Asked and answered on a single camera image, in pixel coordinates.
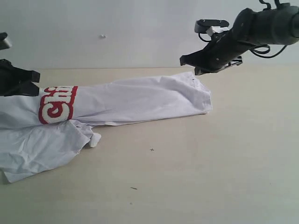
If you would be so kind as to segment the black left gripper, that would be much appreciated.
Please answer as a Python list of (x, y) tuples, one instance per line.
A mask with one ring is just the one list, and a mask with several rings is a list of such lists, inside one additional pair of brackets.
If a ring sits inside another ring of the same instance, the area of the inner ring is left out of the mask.
[(0, 92), (2, 96), (38, 96), (39, 87), (34, 83), (39, 82), (39, 72), (13, 68), (10, 61), (0, 60)]

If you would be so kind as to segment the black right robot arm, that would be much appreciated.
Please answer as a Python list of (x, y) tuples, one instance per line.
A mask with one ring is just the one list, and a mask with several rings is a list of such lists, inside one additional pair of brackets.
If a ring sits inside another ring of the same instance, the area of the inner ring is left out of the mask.
[(281, 45), (282, 49), (299, 41), (299, 8), (290, 3), (276, 0), (276, 8), (265, 4), (260, 12), (250, 8), (242, 10), (236, 17), (232, 28), (226, 20), (201, 19), (195, 23), (198, 35), (208, 35), (210, 40), (202, 39), (207, 45), (197, 52), (183, 55), (179, 61), (182, 66), (194, 67), (195, 75), (218, 73), (243, 63), (242, 54), (250, 51), (257, 57), (269, 59), (267, 54), (271, 45)]

